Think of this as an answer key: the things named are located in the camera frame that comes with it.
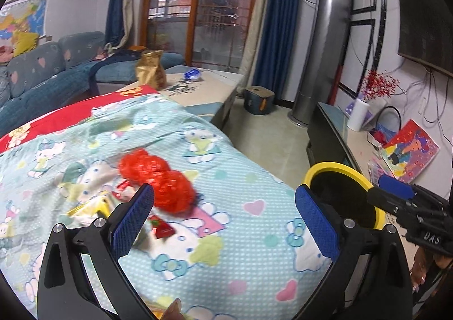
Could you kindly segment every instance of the paper bag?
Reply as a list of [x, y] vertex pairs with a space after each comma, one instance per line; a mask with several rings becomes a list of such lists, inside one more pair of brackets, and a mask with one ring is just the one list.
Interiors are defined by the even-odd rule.
[[155, 90], [162, 90], [167, 86], [167, 76], [160, 64], [163, 50], [145, 50], [135, 66], [135, 75], [139, 85], [149, 85]]

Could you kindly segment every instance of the metal bolt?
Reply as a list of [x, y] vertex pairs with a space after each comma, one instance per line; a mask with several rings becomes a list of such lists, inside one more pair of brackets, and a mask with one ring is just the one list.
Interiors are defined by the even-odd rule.
[[103, 217], [100, 217], [94, 221], [94, 226], [96, 228], [100, 228], [100, 227], [103, 227], [105, 223], [106, 223], [106, 220]]
[[55, 225], [54, 225], [54, 232], [55, 232], [55, 233], [60, 232], [62, 229], [63, 229], [63, 224], [58, 223], [58, 224], [55, 224]]
[[396, 233], [396, 227], [393, 224], [387, 224], [386, 230], [388, 233]]
[[354, 222], [352, 219], [345, 219], [343, 224], [346, 228], [354, 228], [356, 226], [356, 222]]

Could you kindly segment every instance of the sliding glass door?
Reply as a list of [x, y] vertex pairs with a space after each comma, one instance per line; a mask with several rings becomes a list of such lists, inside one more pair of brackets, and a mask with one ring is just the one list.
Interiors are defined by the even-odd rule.
[[254, 0], [144, 0], [142, 44], [187, 65], [238, 72]]

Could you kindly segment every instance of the yellow pillow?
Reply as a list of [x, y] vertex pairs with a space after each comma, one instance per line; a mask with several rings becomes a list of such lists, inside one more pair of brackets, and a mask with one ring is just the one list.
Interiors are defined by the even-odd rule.
[[35, 49], [38, 44], [38, 38], [38, 33], [24, 33], [21, 31], [15, 33], [14, 56], [16, 57], [22, 53]]

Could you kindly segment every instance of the blue sofa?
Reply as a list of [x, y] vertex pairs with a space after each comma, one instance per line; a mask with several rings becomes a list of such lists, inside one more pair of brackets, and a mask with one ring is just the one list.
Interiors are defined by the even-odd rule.
[[[89, 89], [88, 72], [104, 48], [100, 31], [78, 33], [47, 42], [0, 67], [0, 137], [52, 110], [74, 103]], [[126, 61], [99, 69], [99, 83], [136, 81], [135, 64]], [[164, 69], [183, 64], [179, 54], [164, 53]]]

